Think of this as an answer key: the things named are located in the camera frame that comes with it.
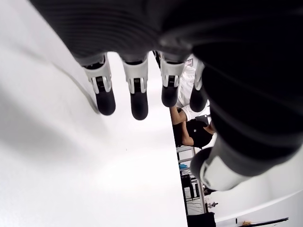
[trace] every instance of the white shirt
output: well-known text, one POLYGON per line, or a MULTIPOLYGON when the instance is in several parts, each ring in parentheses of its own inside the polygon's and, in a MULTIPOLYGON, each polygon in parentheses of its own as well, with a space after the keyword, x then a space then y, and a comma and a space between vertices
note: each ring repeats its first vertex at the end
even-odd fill
POLYGON ((194 112, 189 106, 189 100, 194 86, 195 71, 195 68, 186 65, 183 69, 178 88, 178 100, 176 106, 177 108, 181 108, 184 111, 187 117, 187 121, 200 116, 205 109, 204 108, 202 111, 197 113, 194 112))

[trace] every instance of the blue object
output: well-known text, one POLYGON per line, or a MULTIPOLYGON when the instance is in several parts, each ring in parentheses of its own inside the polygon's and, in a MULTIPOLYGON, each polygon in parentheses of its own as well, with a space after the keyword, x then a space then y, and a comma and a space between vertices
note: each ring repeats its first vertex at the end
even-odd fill
POLYGON ((185 165, 185 164, 179 164, 179 169, 185 169, 185 168, 187 168, 187 165, 185 165))

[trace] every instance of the white table surface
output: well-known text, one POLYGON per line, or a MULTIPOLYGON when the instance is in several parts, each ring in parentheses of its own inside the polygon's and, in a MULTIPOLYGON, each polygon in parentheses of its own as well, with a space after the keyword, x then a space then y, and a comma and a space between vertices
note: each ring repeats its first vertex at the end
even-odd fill
POLYGON ((0 226, 186 227, 152 53, 148 117, 132 117, 116 53, 116 111, 102 116, 83 69, 28 2, 1 1, 0 27, 0 226))

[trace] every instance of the person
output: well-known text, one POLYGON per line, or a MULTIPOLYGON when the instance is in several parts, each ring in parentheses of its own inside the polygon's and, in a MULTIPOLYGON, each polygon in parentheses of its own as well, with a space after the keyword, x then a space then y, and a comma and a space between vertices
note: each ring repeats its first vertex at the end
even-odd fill
POLYGON ((179 124, 184 121, 190 121, 197 116, 200 116, 204 109, 200 112, 194 112, 190 106, 190 96, 194 86, 196 69, 186 65, 180 78, 178 87, 178 99, 174 107, 170 107, 170 116, 172 124, 179 124))
POLYGON ((204 110, 196 113, 190 108, 189 101, 195 72, 196 69, 193 67, 187 65, 184 67, 178 88, 177 104, 169 108, 176 147, 185 145, 202 148, 210 142, 215 132, 212 123, 206 124, 207 118, 204 122, 196 119, 204 110))
POLYGON ((209 144, 215 133, 213 123, 207 125, 203 121, 192 119, 173 125, 176 147, 182 145, 201 148, 209 144))

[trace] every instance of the black fingertip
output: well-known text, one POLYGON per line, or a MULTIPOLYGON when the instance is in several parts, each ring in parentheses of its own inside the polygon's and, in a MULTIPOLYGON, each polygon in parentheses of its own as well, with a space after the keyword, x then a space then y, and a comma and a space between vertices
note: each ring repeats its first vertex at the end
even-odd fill
POLYGON ((190 96, 190 101, 189 101, 190 108, 197 113, 202 111, 207 103, 207 98, 203 94, 203 89, 204 88, 201 87, 201 89, 198 91, 194 86, 190 96))
POLYGON ((111 89, 109 92, 99 92, 99 94, 96 94, 96 100, 100 113, 106 116, 113 114, 116 109, 116 102, 113 89, 111 89))
POLYGON ((147 92, 131 94, 131 107, 134 118, 139 121, 144 120, 148 114, 147 92))
POLYGON ((166 107, 173 107, 177 103, 178 88, 162 86, 162 103, 166 107))

